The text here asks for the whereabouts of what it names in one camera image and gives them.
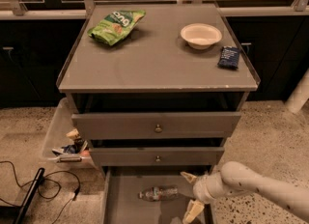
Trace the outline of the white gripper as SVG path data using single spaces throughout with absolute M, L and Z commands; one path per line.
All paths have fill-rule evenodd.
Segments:
M 181 175 L 190 183 L 193 184 L 193 195 L 197 200 L 190 200 L 186 212 L 183 216 L 183 224 L 190 224 L 203 210 L 206 204 L 214 201 L 210 189 L 213 186 L 213 176 L 203 175 L 196 177 L 193 174 L 185 171 Z

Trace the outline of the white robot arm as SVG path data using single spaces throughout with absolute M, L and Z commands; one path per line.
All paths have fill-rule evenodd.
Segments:
M 262 176 L 239 162 L 229 161 L 219 172 L 210 175 L 195 176 L 187 172 L 181 172 L 181 175 L 192 185 L 195 197 L 195 200 L 188 203 L 183 224 L 190 224 L 204 210 L 205 205 L 215 199 L 250 192 L 259 194 L 303 221 L 309 222 L 308 188 Z

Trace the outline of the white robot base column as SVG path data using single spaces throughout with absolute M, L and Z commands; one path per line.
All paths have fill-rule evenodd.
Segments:
M 309 69 L 289 96 L 285 105 L 292 113 L 297 113 L 309 99 Z

